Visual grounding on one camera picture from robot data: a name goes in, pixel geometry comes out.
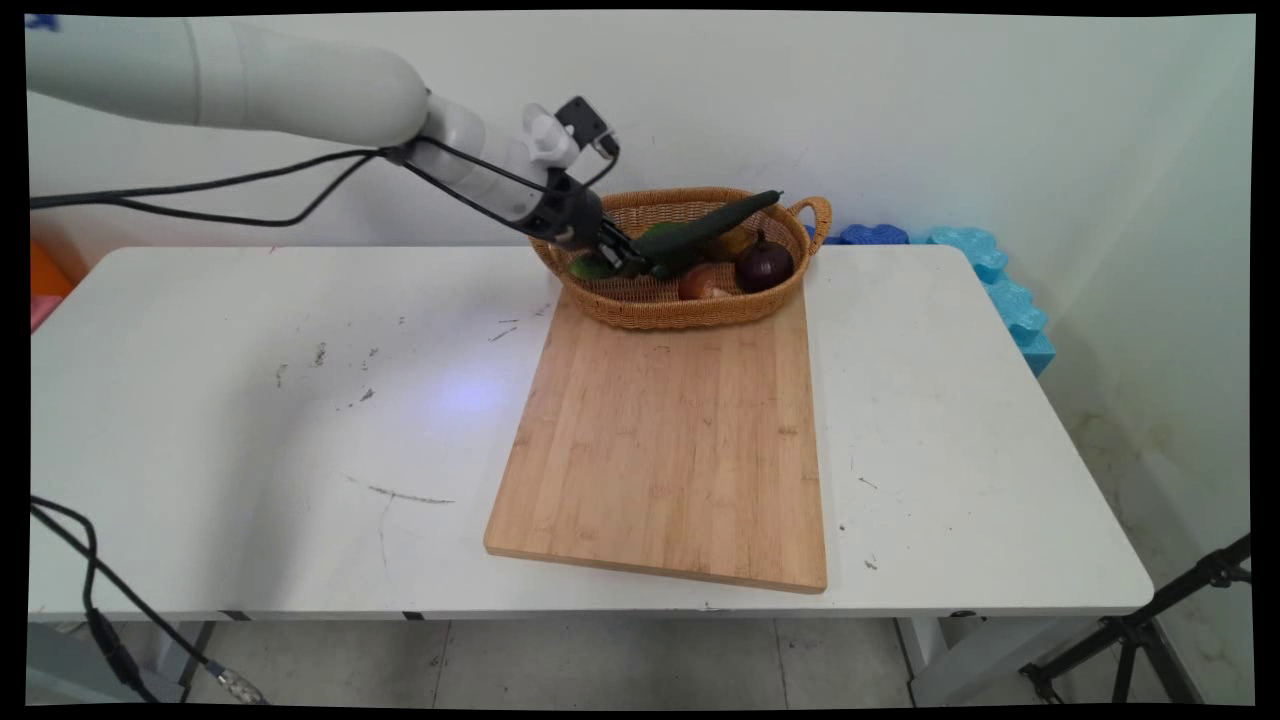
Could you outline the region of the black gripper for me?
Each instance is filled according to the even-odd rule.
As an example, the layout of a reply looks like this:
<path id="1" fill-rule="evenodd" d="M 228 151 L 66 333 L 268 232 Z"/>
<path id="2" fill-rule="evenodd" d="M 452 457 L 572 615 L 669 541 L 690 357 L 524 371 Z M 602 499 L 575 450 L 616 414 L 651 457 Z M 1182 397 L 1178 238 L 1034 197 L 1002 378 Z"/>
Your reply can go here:
<path id="1" fill-rule="evenodd" d="M 635 278 L 652 263 L 635 252 L 630 237 L 604 222 L 602 200 L 566 170 L 550 168 L 549 188 L 527 215 L 527 234 L 564 250 L 593 250 L 590 278 Z"/>

